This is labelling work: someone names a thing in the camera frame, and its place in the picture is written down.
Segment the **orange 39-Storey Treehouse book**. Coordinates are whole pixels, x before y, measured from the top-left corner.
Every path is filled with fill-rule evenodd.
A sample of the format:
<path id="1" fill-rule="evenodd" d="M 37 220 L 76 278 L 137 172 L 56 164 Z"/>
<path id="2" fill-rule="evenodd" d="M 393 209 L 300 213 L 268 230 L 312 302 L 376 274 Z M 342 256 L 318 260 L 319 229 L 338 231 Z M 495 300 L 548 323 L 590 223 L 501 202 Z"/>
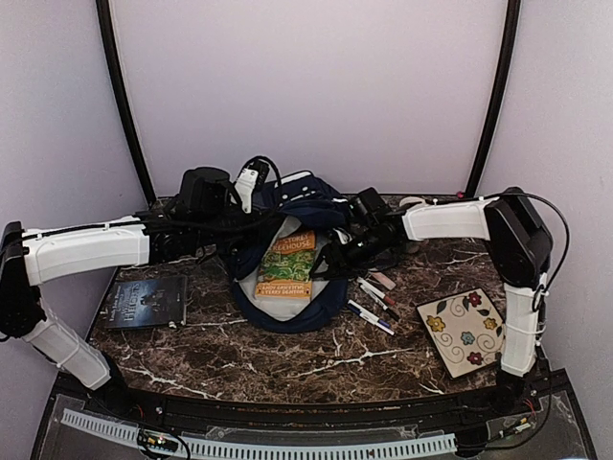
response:
<path id="1" fill-rule="evenodd" d="M 257 298 L 306 300 L 312 294 L 310 271 L 316 253 L 313 230 L 278 238 L 264 254 L 258 270 Z"/>

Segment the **dark Wuthering Heights book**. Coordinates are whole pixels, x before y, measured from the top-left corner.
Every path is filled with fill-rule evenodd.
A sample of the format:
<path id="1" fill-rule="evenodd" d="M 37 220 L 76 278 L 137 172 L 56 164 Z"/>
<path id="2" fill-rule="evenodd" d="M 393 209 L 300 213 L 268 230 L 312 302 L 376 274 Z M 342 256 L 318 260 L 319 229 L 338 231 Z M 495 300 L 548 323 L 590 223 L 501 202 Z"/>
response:
<path id="1" fill-rule="evenodd" d="M 175 328 L 186 323 L 186 276 L 120 282 L 107 296 L 107 330 Z"/>

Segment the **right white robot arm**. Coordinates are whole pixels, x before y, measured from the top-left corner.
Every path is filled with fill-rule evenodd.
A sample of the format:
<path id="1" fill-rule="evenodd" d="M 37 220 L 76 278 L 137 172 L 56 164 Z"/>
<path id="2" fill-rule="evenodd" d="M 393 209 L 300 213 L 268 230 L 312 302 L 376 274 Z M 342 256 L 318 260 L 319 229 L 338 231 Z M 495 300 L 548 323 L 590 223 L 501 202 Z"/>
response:
<path id="1" fill-rule="evenodd" d="M 349 202 L 365 231 L 346 243 L 326 244 L 309 276 L 327 281 L 354 278 L 372 258 L 405 242 L 480 240 L 506 294 L 507 339 L 500 367 L 522 378 L 536 362 L 553 249 L 553 237 L 532 202 L 531 195 L 511 187 L 487 197 L 421 201 L 392 209 L 375 188 L 368 188 Z"/>

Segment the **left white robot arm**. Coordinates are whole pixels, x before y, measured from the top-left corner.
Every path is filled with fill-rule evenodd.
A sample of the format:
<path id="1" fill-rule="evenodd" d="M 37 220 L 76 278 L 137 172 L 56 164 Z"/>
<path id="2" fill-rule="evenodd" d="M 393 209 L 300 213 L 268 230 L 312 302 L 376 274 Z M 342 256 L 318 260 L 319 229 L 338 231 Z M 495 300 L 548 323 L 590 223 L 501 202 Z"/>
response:
<path id="1" fill-rule="evenodd" d="M 251 232 L 269 212 L 253 204 L 271 164 L 249 160 L 232 179 L 200 167 L 184 173 L 163 208 L 115 220 L 54 230 L 6 225 L 1 239 L 1 334 L 31 344 L 72 374 L 115 418 L 135 409 L 134 395 L 112 360 L 87 344 L 50 309 L 40 286 L 65 276 L 119 266 L 156 265 L 194 257 L 205 247 Z"/>

